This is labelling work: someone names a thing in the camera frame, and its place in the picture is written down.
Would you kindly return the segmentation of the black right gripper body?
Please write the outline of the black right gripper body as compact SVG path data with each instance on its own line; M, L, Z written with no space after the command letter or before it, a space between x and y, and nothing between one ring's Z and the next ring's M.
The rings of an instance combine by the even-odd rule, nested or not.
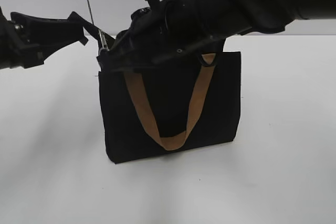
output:
M226 0L173 0L161 4L162 9L158 12L149 8L134 12L130 28L161 28L163 59L194 52L211 54L222 51Z

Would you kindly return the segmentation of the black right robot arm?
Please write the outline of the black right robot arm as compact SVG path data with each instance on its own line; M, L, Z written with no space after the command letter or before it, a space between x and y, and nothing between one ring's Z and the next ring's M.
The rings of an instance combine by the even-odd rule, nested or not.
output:
M104 71L155 68L234 35L276 34L295 20L334 19L335 0L145 0L97 58Z

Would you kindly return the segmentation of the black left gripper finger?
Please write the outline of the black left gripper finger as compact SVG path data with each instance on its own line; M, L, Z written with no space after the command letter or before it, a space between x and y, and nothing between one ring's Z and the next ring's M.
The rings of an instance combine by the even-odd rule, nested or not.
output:
M18 34L29 44L41 46L69 45L88 39L81 24L69 19L50 19L11 12L11 20L19 26Z
M52 51L48 48L27 48L22 53L22 67L24 69L28 69L36 66L41 66L44 64L45 60L52 54Z

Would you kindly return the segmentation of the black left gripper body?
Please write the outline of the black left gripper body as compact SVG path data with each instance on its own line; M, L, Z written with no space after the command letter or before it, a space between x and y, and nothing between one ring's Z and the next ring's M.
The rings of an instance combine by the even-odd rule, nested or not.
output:
M15 24L5 18L1 9L1 69L32 67L30 46L23 42Z

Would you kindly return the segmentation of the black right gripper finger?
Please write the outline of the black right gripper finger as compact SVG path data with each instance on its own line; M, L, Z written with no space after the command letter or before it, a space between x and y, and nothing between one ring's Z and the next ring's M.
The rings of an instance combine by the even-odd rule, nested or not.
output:
M162 49L161 28L130 28L120 32L107 49L100 49L97 62L105 72L150 69L163 62Z

